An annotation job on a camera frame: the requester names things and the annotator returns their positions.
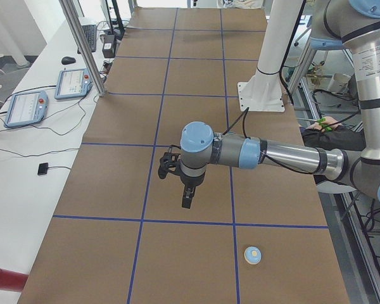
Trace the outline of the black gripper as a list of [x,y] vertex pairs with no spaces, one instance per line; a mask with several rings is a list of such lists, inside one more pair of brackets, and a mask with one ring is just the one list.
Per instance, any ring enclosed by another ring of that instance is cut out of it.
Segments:
[[185,173],[180,174],[180,180],[184,185],[184,191],[182,195],[182,207],[190,208],[193,201],[196,187],[201,185],[204,181],[205,173],[202,173],[199,176],[192,177],[188,176]]

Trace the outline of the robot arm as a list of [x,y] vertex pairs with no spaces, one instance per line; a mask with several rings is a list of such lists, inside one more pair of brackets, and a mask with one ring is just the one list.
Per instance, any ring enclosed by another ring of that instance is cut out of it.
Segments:
[[353,55],[365,148],[361,152],[306,148],[239,134],[215,133],[203,122],[187,124],[177,166],[189,208],[208,164],[253,169],[264,163],[323,175],[380,201],[380,1],[318,1],[312,37],[338,41]]

